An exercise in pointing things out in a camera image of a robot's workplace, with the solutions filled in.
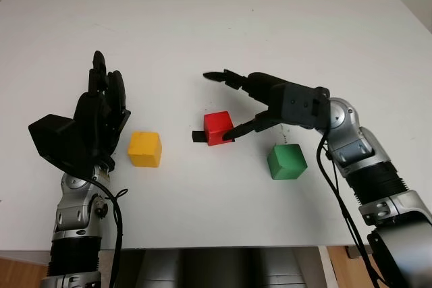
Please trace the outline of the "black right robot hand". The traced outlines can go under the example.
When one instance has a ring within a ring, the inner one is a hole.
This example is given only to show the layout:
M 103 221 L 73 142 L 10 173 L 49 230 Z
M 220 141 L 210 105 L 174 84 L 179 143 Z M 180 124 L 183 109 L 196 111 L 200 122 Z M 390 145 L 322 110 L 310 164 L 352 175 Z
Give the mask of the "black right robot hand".
M 269 106 L 271 90 L 278 84 L 285 84 L 286 81 L 269 74 L 253 72 L 248 76 L 241 76 L 233 71 L 208 71 L 203 76 L 215 82 L 224 82 L 226 86 L 235 90 L 242 89 L 249 97 Z M 278 124 L 276 117 L 271 117 L 268 111 L 255 115 L 254 119 L 240 124 L 222 135 L 222 140 L 235 140 L 251 131 L 261 132 Z

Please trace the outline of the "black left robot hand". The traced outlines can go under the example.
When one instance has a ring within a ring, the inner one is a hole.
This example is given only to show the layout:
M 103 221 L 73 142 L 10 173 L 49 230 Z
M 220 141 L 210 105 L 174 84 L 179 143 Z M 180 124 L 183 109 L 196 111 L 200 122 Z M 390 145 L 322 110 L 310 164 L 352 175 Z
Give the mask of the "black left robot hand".
M 92 164 L 115 168 L 114 153 L 131 112 L 120 71 L 108 72 L 102 52 L 95 51 L 89 70 L 88 91 L 80 96 L 74 113 Z

